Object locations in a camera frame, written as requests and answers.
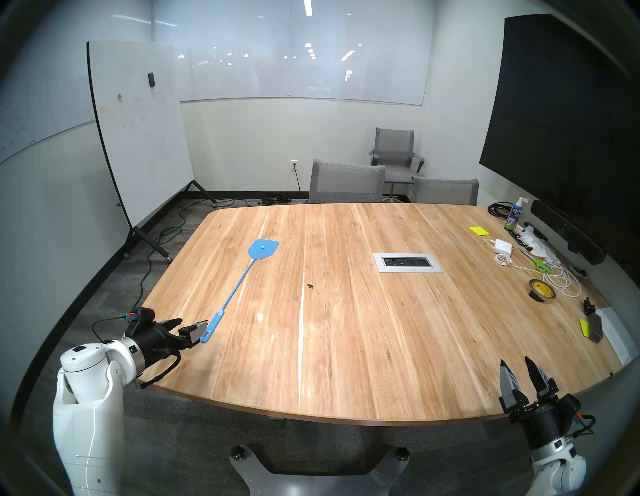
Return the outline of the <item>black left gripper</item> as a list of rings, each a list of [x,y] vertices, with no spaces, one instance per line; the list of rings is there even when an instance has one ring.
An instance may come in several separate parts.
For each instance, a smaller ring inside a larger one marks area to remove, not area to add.
[[[134,333],[136,323],[132,322],[125,330],[125,336],[132,338],[141,350],[145,368],[153,366],[160,360],[166,359],[171,350],[187,350],[200,343],[205,333],[208,321],[196,322],[190,326],[178,329],[178,335],[170,331],[182,323],[182,318],[167,319],[161,322],[150,322]]]

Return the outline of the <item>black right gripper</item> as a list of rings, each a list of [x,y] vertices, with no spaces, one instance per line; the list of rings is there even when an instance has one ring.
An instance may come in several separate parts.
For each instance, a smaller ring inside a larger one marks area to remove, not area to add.
[[[500,361],[500,405],[510,414],[511,423],[521,425],[529,449],[539,449],[564,437],[558,412],[558,386],[553,377],[525,355],[529,378],[536,390],[537,402],[530,405],[519,382],[504,360]]]

